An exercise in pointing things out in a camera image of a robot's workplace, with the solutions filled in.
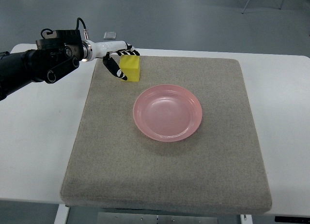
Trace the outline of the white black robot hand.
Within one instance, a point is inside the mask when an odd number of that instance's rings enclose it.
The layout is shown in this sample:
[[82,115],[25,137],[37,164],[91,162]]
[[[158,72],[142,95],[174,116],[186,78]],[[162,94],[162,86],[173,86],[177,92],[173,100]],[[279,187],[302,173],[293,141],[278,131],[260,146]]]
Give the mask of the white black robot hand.
[[94,59],[102,59],[103,64],[108,71],[115,77],[127,81],[128,78],[121,70],[120,66],[114,59],[110,57],[111,54],[116,53],[118,56],[131,55],[139,56],[140,53],[130,44],[124,41],[108,41],[95,43],[91,40],[82,41],[84,57],[83,61],[92,61]]

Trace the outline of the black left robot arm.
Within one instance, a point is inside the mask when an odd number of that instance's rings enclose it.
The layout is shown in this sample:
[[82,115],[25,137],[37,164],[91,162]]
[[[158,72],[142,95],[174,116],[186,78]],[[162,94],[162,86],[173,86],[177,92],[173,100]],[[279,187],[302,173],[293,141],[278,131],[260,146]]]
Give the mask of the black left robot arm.
[[87,56],[81,39],[79,25],[83,25],[85,37],[88,32],[79,17],[74,30],[43,29],[37,49],[25,52],[0,53],[0,99],[32,82],[53,84],[79,67]]

